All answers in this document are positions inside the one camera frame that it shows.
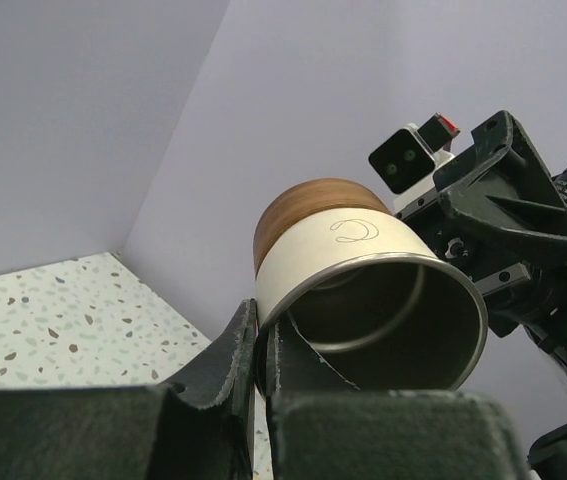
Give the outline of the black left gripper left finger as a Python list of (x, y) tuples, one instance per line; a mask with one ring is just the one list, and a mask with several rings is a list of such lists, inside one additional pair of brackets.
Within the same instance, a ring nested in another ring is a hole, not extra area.
[(0, 390), (0, 479), (249, 479), (256, 303), (157, 385)]

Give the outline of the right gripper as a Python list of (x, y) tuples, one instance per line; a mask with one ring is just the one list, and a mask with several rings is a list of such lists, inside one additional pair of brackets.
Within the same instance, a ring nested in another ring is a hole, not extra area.
[(432, 178), (396, 195), (397, 214), (474, 282), (491, 319), (539, 320), (563, 296), (556, 273), (567, 260), (567, 206), (510, 112), (496, 112), (472, 138)]

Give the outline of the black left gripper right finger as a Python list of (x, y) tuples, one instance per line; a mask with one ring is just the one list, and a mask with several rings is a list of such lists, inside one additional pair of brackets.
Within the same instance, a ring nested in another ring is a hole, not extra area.
[(480, 395), (359, 390), (291, 321), (259, 332), (276, 479), (527, 479), (506, 412)]

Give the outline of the steel cup front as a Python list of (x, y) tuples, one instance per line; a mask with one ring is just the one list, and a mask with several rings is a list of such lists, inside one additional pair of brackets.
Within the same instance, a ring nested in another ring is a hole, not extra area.
[(487, 308), (367, 187), (320, 178), (290, 187), (253, 237), (259, 327), (293, 324), (365, 389), (457, 389), (479, 362)]

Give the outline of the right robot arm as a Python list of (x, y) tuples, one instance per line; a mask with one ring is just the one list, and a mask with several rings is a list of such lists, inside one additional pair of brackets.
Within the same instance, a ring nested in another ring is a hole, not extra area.
[(567, 168), (501, 110), (450, 151), (440, 114), (369, 156), (392, 207), (298, 184), (254, 234), (256, 384), (278, 479), (567, 479), (567, 424), (522, 453), (464, 394), (489, 334), (525, 331), (567, 390)]

